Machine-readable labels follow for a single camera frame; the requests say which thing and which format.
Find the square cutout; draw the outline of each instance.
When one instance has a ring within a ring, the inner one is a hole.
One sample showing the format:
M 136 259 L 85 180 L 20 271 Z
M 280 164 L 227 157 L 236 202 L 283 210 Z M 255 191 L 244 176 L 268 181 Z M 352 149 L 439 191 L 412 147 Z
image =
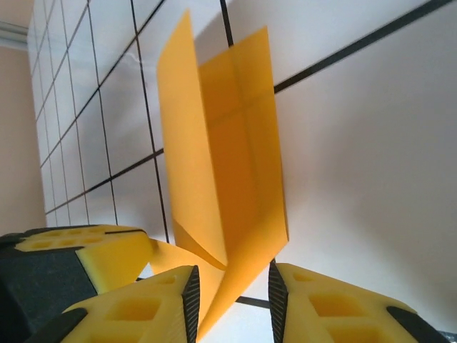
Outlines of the square cutout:
M 46 236 L 46 237 L 58 237 L 58 236 L 60 236 L 61 234 L 62 234 L 62 233 L 61 233 L 60 231 L 55 230 L 55 231 L 50 231 L 50 232 L 45 233 L 44 236 Z
M 77 230 L 73 229 L 73 230 L 68 230 L 68 233 L 69 233 L 70 235 L 77 235 L 77 234 L 81 234 L 82 231 L 79 230 L 79 229 L 77 229 Z
M 47 242 L 37 242 L 33 244 L 31 247 L 32 249 L 45 249 L 49 248 L 51 246 L 52 242 L 47 241 Z
M 306 275 L 302 275 L 299 273 L 293 273 L 293 278 L 295 279 L 295 281 L 298 281 L 298 282 L 313 281 L 311 278 L 307 277 Z
M 320 317 L 362 317 L 358 300 L 345 294 L 314 294 L 309 296 Z
M 107 320 L 141 322 L 154 319 L 161 301 L 154 298 L 127 298 L 118 302 L 106 315 Z
M 103 234 L 104 229 L 103 229 L 103 227 L 91 227 L 91 228 L 89 228 L 89 232 L 91 234 Z
M 91 238 L 86 238 L 83 239 L 83 244 L 94 244 L 94 243 L 99 243 L 103 240 L 102 237 L 91 237 Z
M 65 239 L 65 240 L 59 242 L 59 246 L 60 247 L 70 247 L 70 246 L 75 245 L 75 243 L 76 243 L 75 239 Z

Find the white wall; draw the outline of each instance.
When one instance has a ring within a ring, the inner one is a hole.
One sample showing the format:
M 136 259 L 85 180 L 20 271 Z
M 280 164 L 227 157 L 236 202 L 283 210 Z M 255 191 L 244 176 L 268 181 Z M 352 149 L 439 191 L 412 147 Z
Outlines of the white wall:
M 0 47 L 0 235 L 45 225 L 39 170 L 28 56 Z

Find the yellow plastic part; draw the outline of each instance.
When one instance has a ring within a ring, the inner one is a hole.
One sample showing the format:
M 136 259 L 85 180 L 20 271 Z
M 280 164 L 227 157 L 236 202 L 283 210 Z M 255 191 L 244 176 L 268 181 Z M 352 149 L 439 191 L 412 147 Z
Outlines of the yellow plastic part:
M 153 255 L 144 232 L 110 234 L 76 252 L 98 294 L 135 282 Z
M 386 311 L 404 303 L 292 264 L 276 264 L 288 290 L 283 343 L 414 343 Z
M 83 247 L 76 255 L 98 294 L 135 282 L 152 257 L 145 232 L 98 225 L 42 232 L 16 245 L 23 252 Z
M 179 267 L 69 307 L 86 317 L 62 343 L 187 343 L 182 294 L 193 267 Z
M 15 248 L 22 252 L 34 252 L 37 250 L 87 247 L 109 239 L 110 236 L 105 235 L 107 232 L 130 232 L 138 230 L 136 227 L 118 227 L 114 225 L 49 230 L 25 238 Z

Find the yellow paper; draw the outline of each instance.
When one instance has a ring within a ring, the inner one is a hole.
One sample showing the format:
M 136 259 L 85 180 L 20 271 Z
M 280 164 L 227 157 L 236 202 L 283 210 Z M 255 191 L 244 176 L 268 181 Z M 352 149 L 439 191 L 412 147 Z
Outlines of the yellow paper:
M 267 30 L 198 68 L 187 12 L 157 80 L 176 244 L 223 272 L 202 337 L 288 241 Z
M 221 283 L 224 271 L 204 259 L 180 247 L 151 239 L 153 257 L 151 267 L 154 274 L 166 272 L 183 264 L 199 266 L 200 272 L 200 315 L 199 322 L 206 316 L 217 289 Z

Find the beige wall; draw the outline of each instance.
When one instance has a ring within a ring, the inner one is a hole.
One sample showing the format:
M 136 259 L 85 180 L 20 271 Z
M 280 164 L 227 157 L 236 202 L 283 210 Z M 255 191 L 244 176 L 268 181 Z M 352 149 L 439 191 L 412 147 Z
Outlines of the beige wall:
M 34 0 L 0 0 L 0 21 L 29 27 Z
M 0 47 L 0 235 L 44 226 L 28 57 Z

